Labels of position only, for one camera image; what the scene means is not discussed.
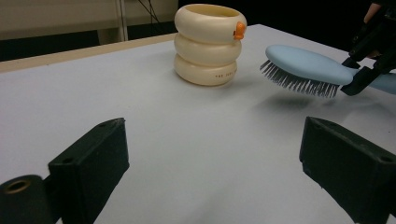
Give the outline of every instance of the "bristle pad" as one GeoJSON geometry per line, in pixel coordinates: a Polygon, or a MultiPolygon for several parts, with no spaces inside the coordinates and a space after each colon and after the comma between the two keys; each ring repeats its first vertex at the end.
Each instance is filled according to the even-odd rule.
{"type": "Polygon", "coordinates": [[[326,98],[333,98],[338,91],[339,85],[297,77],[280,69],[270,60],[263,63],[260,69],[275,84],[291,91],[326,98]]]}

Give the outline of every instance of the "white table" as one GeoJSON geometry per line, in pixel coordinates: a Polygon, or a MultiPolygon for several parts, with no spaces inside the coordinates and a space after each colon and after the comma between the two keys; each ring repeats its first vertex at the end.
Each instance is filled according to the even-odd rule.
{"type": "Polygon", "coordinates": [[[273,44],[347,57],[252,25],[234,80],[220,87],[181,79],[173,41],[0,74],[0,182],[46,177],[48,162],[96,124],[125,118],[131,167],[95,223],[352,224],[303,172],[304,120],[334,121],[396,153],[396,97],[282,89],[259,70],[273,44]]]}

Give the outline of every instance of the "cream stacking cup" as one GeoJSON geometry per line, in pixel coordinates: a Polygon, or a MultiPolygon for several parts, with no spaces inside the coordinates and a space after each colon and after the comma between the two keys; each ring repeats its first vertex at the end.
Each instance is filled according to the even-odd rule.
{"type": "Polygon", "coordinates": [[[175,71],[187,81],[218,86],[233,79],[247,20],[223,6],[191,4],[175,16],[175,71]]]}

